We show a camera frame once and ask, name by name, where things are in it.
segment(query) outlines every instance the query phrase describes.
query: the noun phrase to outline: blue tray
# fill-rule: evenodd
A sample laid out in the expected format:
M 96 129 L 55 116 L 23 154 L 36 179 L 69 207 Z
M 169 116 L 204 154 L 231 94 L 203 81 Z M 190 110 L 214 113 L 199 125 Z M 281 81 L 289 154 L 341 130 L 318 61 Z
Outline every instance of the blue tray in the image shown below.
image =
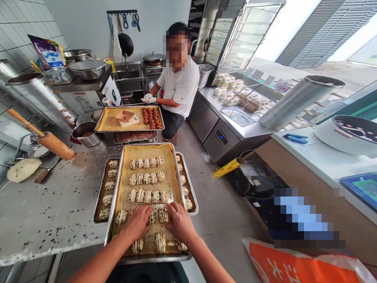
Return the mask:
M 377 172 L 343 177 L 339 181 L 366 205 L 377 212 Z

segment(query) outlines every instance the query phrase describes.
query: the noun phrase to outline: knife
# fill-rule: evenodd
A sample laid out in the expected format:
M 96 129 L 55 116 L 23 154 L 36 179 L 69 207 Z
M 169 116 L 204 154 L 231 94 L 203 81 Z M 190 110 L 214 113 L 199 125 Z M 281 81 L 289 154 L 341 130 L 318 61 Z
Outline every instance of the knife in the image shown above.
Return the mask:
M 40 184 L 42 181 L 48 176 L 48 174 L 55 168 L 55 166 L 59 163 L 61 158 L 59 158 L 51 168 L 44 170 L 34 181 L 34 183 Z

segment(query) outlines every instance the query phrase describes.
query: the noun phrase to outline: man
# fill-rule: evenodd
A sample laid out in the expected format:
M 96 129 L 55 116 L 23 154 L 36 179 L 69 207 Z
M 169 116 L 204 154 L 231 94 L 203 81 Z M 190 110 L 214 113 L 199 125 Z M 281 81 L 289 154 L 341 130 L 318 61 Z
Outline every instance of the man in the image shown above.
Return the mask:
M 176 134 L 190 113 L 199 83 L 199 68 L 190 57 L 190 31 L 184 23 L 176 22 L 167 31 L 167 65 L 150 93 L 144 96 L 147 103 L 161 104 L 165 129 L 165 142 Z M 155 98 L 164 88 L 164 98 Z

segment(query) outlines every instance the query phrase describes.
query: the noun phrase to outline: white appliance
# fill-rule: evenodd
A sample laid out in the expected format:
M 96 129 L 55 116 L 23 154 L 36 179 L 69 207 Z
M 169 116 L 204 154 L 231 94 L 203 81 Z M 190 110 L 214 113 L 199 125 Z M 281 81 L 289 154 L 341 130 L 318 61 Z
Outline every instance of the white appliance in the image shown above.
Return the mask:
M 61 92 L 60 95 L 78 114 L 102 109 L 102 98 L 108 97 L 116 106 L 122 105 L 121 95 L 112 75 L 108 77 L 100 90 Z

